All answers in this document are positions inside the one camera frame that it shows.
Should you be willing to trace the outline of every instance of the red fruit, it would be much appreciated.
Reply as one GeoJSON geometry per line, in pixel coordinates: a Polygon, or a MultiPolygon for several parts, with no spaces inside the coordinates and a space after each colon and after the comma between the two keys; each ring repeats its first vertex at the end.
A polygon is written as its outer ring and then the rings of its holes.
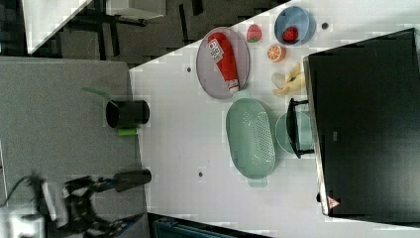
{"type": "Polygon", "coordinates": [[[247,32],[247,42],[249,43],[255,43],[259,41],[263,36],[262,30],[258,25],[251,25],[248,28],[247,32]]]}
{"type": "Polygon", "coordinates": [[[289,27],[283,32],[283,40],[287,43],[293,43],[297,40],[297,28],[289,27]]]}

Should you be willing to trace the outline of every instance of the green plastic basket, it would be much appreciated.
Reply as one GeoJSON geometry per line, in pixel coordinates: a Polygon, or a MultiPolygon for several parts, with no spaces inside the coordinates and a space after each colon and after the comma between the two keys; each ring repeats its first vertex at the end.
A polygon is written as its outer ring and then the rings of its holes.
{"type": "Polygon", "coordinates": [[[275,165],[268,115],[247,90],[235,93],[234,100],[226,117],[232,161],[250,186],[266,186],[266,177],[275,165]]]}

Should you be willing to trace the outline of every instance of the green bowl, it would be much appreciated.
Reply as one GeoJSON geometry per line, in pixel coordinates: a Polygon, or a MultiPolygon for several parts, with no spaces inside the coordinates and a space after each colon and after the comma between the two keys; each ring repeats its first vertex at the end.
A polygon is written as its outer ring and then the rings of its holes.
{"type": "MultiPolygon", "coordinates": [[[[287,113],[278,118],[275,124],[275,140],[277,144],[286,152],[293,154],[286,129],[287,113]]],[[[296,112],[297,127],[299,130],[300,150],[309,150],[313,148],[311,120],[303,112],[296,112]]]]}

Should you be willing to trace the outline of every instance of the red ketchup bottle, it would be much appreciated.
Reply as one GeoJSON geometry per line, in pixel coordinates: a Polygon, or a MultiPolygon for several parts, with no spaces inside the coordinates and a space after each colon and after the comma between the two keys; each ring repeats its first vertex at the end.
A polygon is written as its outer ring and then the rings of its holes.
{"type": "Polygon", "coordinates": [[[208,37],[208,47],[210,55],[228,84],[229,91],[232,94],[239,91],[235,55],[229,39],[223,33],[213,33],[208,37]]]}

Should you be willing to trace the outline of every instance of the black chair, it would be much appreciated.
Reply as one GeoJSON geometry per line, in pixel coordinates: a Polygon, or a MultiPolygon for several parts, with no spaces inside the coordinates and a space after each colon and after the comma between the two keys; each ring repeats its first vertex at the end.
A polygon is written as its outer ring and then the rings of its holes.
{"type": "Polygon", "coordinates": [[[145,26],[145,21],[140,19],[138,22],[132,22],[121,18],[120,16],[110,16],[105,12],[106,0],[93,0],[93,9],[86,7],[77,14],[67,24],[71,31],[87,31],[95,32],[98,35],[99,56],[101,60],[106,60],[105,40],[103,32],[103,24],[109,24],[111,30],[111,41],[113,56],[120,54],[120,46],[118,42],[117,23],[134,25],[139,27],[145,26]]]}

